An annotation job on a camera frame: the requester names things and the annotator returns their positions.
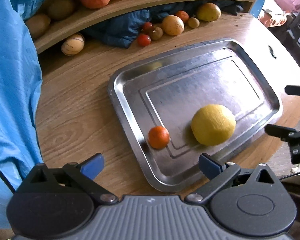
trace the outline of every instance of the wooden table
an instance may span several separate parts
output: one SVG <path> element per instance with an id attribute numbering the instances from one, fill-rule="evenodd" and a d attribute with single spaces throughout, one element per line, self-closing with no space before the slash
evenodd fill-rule
<path id="1" fill-rule="evenodd" d="M 266 64 L 268 82 L 279 93 L 283 115 L 278 125 L 294 127 L 300 120 L 300 97 L 284 93 L 286 85 L 300 85 L 300 68 L 282 44 L 249 14 L 223 15 L 218 21 L 187 29 L 177 37 L 164 36 L 146 48 L 133 43 L 129 49 L 113 48 L 87 40 L 74 57 L 60 51 L 60 45 L 39 55 L 43 72 L 42 94 L 36 125 L 44 161 L 49 167 L 82 162 L 101 152 L 105 169 L 98 182 L 114 194 L 162 194 L 152 188 L 129 146 L 107 94 L 109 77 L 132 62 L 182 47 L 220 38 L 243 44 L 257 65 Z M 270 52 L 270 45 L 277 59 Z M 245 168 L 266 162 L 281 141 L 263 135 L 233 161 Z M 180 192 L 182 196 L 202 185 L 202 179 Z"/>

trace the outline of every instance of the cherry tomato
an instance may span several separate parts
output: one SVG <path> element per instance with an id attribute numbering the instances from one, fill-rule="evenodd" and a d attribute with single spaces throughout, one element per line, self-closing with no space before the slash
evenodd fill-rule
<path id="1" fill-rule="evenodd" d="M 141 33 L 137 38 L 137 42 L 141 47 L 145 47 L 150 45 L 151 38 L 148 35 Z"/>
<path id="2" fill-rule="evenodd" d="M 145 23 L 143 26 L 142 26 L 142 30 L 145 32 L 145 33 L 148 33 L 149 31 L 151 31 L 153 28 L 153 25 L 151 22 L 147 22 Z"/>

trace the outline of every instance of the stainless steel tray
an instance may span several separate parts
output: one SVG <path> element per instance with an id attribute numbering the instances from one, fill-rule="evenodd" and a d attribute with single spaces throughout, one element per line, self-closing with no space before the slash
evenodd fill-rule
<path id="1" fill-rule="evenodd" d="M 227 161 L 259 137 L 282 114 L 282 103 L 242 46 L 232 39 L 203 42 L 135 62 L 110 79 L 108 93 L 148 182 L 177 192 L 202 178 L 205 152 Z M 221 104 L 236 117 L 233 136 L 215 147 L 195 140 L 190 122 L 207 104 Z M 148 131 L 166 127 L 171 141 L 152 149 Z"/>

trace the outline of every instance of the black cable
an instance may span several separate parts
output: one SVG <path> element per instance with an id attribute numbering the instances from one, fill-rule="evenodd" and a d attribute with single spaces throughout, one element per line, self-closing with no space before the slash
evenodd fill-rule
<path id="1" fill-rule="evenodd" d="M 2 181 L 7 185 L 7 187 L 11 190 L 12 193 L 16 192 L 14 187 L 11 185 L 11 183 L 8 181 L 7 177 L 2 173 L 1 170 L 0 170 L 0 179 L 2 179 Z"/>
<path id="2" fill-rule="evenodd" d="M 297 176 L 297 175 L 300 175 L 300 172 L 297 172 L 297 173 L 294 173 L 294 174 L 290 174 L 290 175 L 283 176 L 283 177 L 279 178 L 279 180 L 291 178 L 291 177 Z"/>

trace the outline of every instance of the small orange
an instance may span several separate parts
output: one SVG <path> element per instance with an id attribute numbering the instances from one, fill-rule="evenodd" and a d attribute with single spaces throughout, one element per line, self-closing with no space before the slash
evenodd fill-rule
<path id="1" fill-rule="evenodd" d="M 170 135 L 166 128 L 162 126 L 156 126 L 151 128 L 148 133 L 148 142 L 154 149 L 165 148 L 170 141 Z"/>
<path id="2" fill-rule="evenodd" d="M 178 16 L 184 23 L 189 20 L 189 15 L 185 11 L 178 11 L 175 16 Z"/>

